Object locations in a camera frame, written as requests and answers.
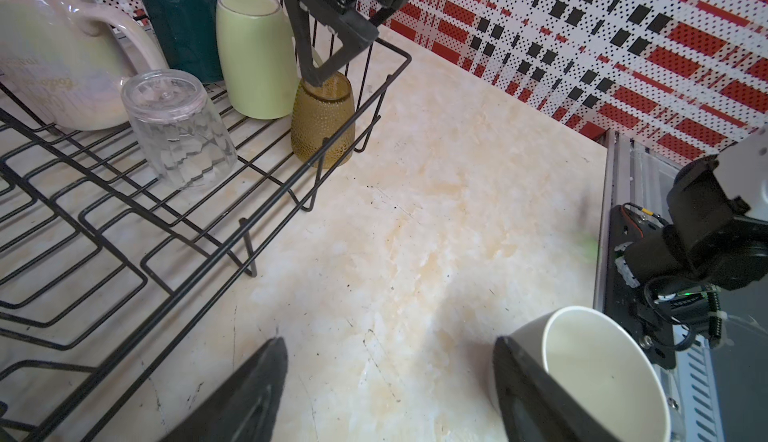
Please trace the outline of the purple iridescent mug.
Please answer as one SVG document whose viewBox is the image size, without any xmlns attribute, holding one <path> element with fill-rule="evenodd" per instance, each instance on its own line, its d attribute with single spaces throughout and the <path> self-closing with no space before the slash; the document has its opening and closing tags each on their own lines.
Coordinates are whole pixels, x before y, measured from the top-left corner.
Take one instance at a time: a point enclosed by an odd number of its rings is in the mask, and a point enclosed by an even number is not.
<svg viewBox="0 0 768 442">
<path fill-rule="evenodd" d="M 166 68 L 157 44 L 120 9 L 95 0 L 1 0 L 1 70 L 59 126 L 121 125 L 122 87 L 138 71 L 116 31 L 149 69 Z"/>
</svg>

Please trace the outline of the black wire dish rack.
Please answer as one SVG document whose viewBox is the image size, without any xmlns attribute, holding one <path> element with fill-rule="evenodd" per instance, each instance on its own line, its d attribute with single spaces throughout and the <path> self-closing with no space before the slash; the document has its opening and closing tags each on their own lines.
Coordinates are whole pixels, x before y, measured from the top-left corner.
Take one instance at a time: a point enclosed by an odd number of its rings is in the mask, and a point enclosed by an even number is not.
<svg viewBox="0 0 768 442">
<path fill-rule="evenodd" d="M 1 437 L 92 441 L 330 177 L 287 119 L 207 89 L 239 156 L 213 187 L 173 190 L 128 125 L 57 127 L 1 82 Z"/>
</svg>

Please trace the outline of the light green mug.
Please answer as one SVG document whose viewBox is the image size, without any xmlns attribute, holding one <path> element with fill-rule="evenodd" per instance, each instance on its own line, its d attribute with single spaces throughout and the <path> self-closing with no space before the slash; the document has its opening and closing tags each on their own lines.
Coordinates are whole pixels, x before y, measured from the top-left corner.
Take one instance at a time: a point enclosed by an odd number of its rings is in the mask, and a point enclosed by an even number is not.
<svg viewBox="0 0 768 442">
<path fill-rule="evenodd" d="M 250 118 L 291 114 L 298 69 L 293 32 L 277 0 L 217 0 L 216 38 L 233 108 Z"/>
</svg>

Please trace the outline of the dark green mug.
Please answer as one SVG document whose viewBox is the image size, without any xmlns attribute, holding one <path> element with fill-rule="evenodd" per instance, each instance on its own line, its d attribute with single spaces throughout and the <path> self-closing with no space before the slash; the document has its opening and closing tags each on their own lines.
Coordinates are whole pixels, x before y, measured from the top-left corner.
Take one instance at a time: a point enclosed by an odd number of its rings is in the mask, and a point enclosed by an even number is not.
<svg viewBox="0 0 768 442">
<path fill-rule="evenodd" d="M 160 48 L 172 69 L 201 82 L 223 80 L 216 40 L 217 0 L 142 0 Z"/>
</svg>

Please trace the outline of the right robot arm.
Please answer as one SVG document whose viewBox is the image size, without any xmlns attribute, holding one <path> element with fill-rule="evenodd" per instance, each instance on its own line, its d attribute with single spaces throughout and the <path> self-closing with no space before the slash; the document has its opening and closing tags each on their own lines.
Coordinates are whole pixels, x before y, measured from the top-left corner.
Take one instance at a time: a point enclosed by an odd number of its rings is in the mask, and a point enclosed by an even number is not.
<svg viewBox="0 0 768 442">
<path fill-rule="evenodd" d="M 641 207 L 609 301 L 631 329 L 721 330 L 715 287 L 767 271 L 767 0 L 285 0 L 301 53 L 317 25 L 342 49 L 383 26 L 590 138 L 616 131 L 682 164 L 660 234 Z"/>
</svg>

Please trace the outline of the amber glass cup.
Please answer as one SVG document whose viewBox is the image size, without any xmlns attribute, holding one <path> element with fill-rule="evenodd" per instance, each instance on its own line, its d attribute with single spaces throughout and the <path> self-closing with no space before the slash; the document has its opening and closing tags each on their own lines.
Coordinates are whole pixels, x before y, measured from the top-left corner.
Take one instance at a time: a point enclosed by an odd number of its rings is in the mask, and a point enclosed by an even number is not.
<svg viewBox="0 0 768 442">
<path fill-rule="evenodd" d="M 321 87 L 301 79 L 291 120 L 291 147 L 297 158 L 308 161 L 325 139 L 330 139 L 355 113 L 351 83 L 336 72 Z"/>
</svg>

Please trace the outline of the clear glass cup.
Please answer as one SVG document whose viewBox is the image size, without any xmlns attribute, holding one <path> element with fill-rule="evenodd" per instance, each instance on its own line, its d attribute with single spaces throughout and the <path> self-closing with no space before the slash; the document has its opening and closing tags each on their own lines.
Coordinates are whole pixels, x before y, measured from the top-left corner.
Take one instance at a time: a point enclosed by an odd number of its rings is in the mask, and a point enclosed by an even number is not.
<svg viewBox="0 0 768 442">
<path fill-rule="evenodd" d="M 176 69 L 150 71 L 130 78 L 121 99 L 161 183 L 174 190 L 207 189 L 231 174 L 235 145 L 198 78 Z"/>
</svg>

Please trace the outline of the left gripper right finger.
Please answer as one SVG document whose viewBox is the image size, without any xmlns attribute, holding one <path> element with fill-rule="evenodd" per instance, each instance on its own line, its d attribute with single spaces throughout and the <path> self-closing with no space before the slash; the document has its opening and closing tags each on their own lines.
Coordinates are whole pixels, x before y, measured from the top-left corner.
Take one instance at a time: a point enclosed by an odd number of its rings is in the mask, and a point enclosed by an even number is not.
<svg viewBox="0 0 768 442">
<path fill-rule="evenodd" d="M 491 401 L 510 441 L 616 439 L 510 336 L 494 343 Z"/>
</svg>

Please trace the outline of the white grey-handled mug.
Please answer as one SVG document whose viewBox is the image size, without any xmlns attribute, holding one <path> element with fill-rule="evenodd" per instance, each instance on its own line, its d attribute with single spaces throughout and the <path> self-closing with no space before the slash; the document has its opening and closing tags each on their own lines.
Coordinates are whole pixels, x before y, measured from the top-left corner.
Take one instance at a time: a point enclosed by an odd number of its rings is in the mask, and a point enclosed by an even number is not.
<svg viewBox="0 0 768 442">
<path fill-rule="evenodd" d="M 510 335 L 614 441 L 668 441 L 671 417 L 651 363 L 605 314 L 570 306 Z"/>
</svg>

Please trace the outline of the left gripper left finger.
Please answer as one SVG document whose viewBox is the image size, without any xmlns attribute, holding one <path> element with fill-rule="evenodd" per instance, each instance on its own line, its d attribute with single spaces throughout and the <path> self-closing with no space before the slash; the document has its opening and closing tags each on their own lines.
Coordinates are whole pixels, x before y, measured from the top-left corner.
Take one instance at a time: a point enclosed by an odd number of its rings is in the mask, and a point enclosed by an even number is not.
<svg viewBox="0 0 768 442">
<path fill-rule="evenodd" d="M 288 371 L 281 337 L 268 339 L 166 441 L 269 441 Z"/>
</svg>

